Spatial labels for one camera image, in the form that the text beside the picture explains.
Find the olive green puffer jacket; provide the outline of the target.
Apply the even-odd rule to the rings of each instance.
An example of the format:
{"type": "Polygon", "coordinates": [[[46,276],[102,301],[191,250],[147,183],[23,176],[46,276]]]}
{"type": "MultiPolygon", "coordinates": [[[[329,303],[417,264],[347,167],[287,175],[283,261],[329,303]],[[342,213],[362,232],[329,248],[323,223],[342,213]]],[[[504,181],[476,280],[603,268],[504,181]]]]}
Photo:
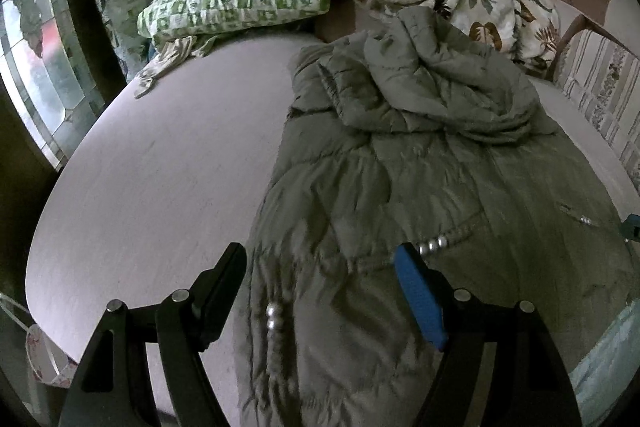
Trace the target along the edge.
{"type": "Polygon", "coordinates": [[[599,425],[639,367],[639,257],[508,58],[427,8],[302,49],[234,325],[244,426],[408,426],[436,369],[393,253],[531,301],[599,425]]]}

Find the white floral bag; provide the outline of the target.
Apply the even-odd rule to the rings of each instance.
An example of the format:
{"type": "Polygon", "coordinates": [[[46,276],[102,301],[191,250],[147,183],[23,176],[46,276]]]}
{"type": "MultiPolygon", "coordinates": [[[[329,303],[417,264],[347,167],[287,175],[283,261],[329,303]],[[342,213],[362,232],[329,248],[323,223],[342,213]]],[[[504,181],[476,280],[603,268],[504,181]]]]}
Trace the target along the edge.
{"type": "Polygon", "coordinates": [[[28,309],[6,294],[1,295],[1,310],[25,333],[26,359],[37,383],[68,389],[76,373],[77,363],[32,319],[28,309]]]}

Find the striped floral cushion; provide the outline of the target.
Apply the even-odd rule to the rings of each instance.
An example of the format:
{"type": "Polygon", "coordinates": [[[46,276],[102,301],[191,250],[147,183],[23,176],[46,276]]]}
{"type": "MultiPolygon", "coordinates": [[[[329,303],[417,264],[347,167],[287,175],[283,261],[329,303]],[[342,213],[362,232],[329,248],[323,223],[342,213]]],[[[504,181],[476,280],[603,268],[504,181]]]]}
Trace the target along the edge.
{"type": "Polygon", "coordinates": [[[573,101],[639,185],[639,59],[589,29],[567,43],[553,82],[573,101]]]}

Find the pink bed mattress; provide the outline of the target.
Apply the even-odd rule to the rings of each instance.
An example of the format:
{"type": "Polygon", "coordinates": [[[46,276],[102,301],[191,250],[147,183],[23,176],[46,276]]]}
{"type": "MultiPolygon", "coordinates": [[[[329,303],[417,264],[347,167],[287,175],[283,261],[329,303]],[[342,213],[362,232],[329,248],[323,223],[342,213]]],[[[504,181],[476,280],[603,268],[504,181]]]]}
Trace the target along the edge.
{"type": "MultiPolygon", "coordinates": [[[[141,98],[122,91],[81,141],[38,222],[26,289],[38,325],[78,365],[107,303],[161,303],[239,243],[244,279],[201,359],[224,415],[241,424],[234,325],[247,245],[294,100],[292,62],[316,44],[325,43],[235,39],[179,66],[141,98]]],[[[534,87],[582,152],[566,131],[570,110],[549,113],[534,87]]],[[[160,349],[147,345],[146,354],[158,415],[175,416],[160,349]]]]}

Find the brown wooden headboard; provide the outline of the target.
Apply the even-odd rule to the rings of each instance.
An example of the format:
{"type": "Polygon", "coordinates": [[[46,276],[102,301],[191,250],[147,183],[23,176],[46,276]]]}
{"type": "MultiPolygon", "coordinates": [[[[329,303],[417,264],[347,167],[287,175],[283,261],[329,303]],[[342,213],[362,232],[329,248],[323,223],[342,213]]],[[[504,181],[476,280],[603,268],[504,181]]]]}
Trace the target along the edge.
{"type": "Polygon", "coordinates": [[[593,30],[597,34],[618,40],[604,28],[606,12],[611,0],[553,0],[560,17],[560,29],[558,50],[555,58],[551,62],[545,80],[551,81],[553,75],[560,64],[563,51],[567,48],[570,40],[579,31],[593,30]]]}

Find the stained glass window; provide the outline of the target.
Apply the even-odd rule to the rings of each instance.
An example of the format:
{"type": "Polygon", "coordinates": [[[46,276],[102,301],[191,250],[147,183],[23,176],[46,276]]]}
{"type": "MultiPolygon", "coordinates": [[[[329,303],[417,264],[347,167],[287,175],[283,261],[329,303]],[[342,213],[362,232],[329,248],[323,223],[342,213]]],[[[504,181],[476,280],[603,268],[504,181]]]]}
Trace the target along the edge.
{"type": "Polygon", "coordinates": [[[61,170],[105,108],[68,0],[1,0],[1,78],[32,142],[61,170]]]}

